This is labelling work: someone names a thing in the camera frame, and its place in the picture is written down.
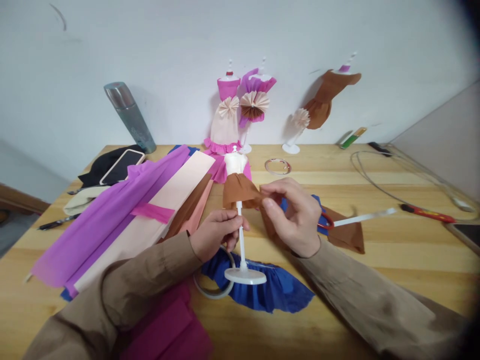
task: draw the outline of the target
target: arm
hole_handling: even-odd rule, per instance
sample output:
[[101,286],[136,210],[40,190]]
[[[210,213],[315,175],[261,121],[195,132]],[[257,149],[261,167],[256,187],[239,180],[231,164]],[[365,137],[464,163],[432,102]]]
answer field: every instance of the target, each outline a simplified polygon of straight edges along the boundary
[[441,359],[458,345],[465,319],[394,284],[326,240],[296,258],[323,298],[382,356]]
[[180,233],[112,264],[47,320],[24,359],[109,359],[119,331],[131,329],[157,296],[210,260],[220,244],[231,251],[241,225],[250,228],[235,210],[213,211],[190,237]]
[[[261,187],[265,212],[323,298],[377,353],[390,359],[438,359],[464,326],[457,313],[394,284],[317,235],[318,203],[294,180]],[[280,197],[290,202],[286,214]]]

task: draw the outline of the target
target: pink paper dress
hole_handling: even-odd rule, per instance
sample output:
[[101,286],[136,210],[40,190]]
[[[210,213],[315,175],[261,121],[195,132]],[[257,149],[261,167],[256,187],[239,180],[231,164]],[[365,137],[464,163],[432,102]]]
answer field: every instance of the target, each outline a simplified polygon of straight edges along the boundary
[[212,153],[228,154],[233,151],[234,145],[238,150],[241,148],[237,117],[239,108],[237,88],[240,86],[240,79],[232,81],[218,79],[216,82],[221,103],[213,116],[210,137],[206,138],[204,143]]

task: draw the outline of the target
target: brown crepe paper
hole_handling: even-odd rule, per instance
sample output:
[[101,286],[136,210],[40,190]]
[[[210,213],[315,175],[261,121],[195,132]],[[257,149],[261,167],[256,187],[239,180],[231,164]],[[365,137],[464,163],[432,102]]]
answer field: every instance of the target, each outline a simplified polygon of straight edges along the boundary
[[[225,209],[235,209],[237,201],[242,202],[242,207],[246,209],[259,208],[267,236],[277,245],[286,248],[275,231],[274,224],[270,220],[262,205],[262,195],[257,187],[244,175],[233,173],[228,175],[223,187],[223,207]],[[326,214],[330,216],[333,222],[347,219],[346,216],[339,214],[328,207],[323,207]],[[349,249],[355,253],[365,254],[364,235],[362,224],[354,222],[348,225],[334,227],[328,231],[328,241],[333,245]]]
[[[329,215],[333,222],[338,220],[347,219],[346,216],[339,214],[326,206],[323,206],[326,214]],[[265,225],[266,234],[275,244],[280,245],[282,248],[287,248],[283,245],[277,232],[275,231],[274,224],[270,220],[263,206],[260,207],[261,217],[263,224]],[[364,234],[362,232],[362,224],[360,222],[354,222],[348,225],[334,227],[328,230],[328,241],[339,248],[351,250],[358,254],[365,254],[364,248]]]
[[242,207],[245,209],[255,209],[262,204],[264,197],[245,174],[233,173],[226,177],[223,186],[223,207],[225,209],[235,209],[237,201],[241,201]]
[[[323,206],[323,208],[333,222],[347,219],[346,216],[326,206]],[[360,222],[353,222],[328,230],[328,241],[336,247],[348,249],[359,254],[365,254],[364,233]]]
[[315,97],[303,107],[310,114],[310,123],[307,129],[318,129],[330,116],[332,100],[348,85],[355,85],[362,77],[361,73],[342,75],[328,70],[322,75],[323,82]]
[[178,211],[176,212],[175,217],[173,218],[170,224],[170,228],[168,229],[168,232],[166,233],[165,237],[160,240],[160,242],[163,242],[167,239],[170,239],[172,236],[177,235],[183,223],[186,222],[188,219],[190,219],[211,177],[212,177],[211,174],[206,174],[200,180],[198,185],[195,187],[195,189],[193,189],[193,191],[187,197],[187,199],[182,204],[180,209],[178,209]]
[[259,109],[258,107],[255,107],[255,106],[242,105],[242,106],[240,106],[240,108],[241,108],[241,114],[244,117],[249,118],[249,119],[258,118],[259,116],[261,116],[264,113],[261,109]]

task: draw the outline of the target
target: black cloth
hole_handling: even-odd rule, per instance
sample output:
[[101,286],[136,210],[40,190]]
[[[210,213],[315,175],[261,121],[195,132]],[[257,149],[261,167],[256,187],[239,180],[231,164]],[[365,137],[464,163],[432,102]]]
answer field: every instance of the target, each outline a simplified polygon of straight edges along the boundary
[[121,147],[116,150],[100,155],[91,165],[90,172],[80,175],[78,178],[83,183],[83,188],[99,185],[100,180],[104,177],[108,170],[115,164],[115,162],[122,156],[125,150],[135,150],[143,153],[144,151],[138,145]]

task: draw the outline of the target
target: paper dress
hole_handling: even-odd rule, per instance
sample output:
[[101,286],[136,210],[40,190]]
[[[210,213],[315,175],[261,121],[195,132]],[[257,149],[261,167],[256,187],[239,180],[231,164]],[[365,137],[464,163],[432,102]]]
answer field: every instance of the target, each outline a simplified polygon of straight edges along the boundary
[[218,79],[216,82],[221,103],[213,116],[210,137],[206,138],[204,143],[213,153],[228,154],[233,151],[234,145],[238,149],[241,148],[237,118],[240,103],[237,88],[240,85],[240,79],[232,81]]
[[263,81],[258,77],[252,76],[258,73],[258,68],[253,69],[247,72],[241,79],[241,86],[246,90],[246,94],[240,100],[241,116],[239,125],[241,128],[244,128],[249,121],[258,123],[265,119],[265,111],[270,104],[267,93],[277,82],[274,77]]
[[332,100],[348,85],[355,85],[362,77],[361,73],[352,75],[338,74],[328,70],[322,75],[323,82],[315,97],[303,107],[310,114],[310,123],[307,129],[318,129],[330,116]]

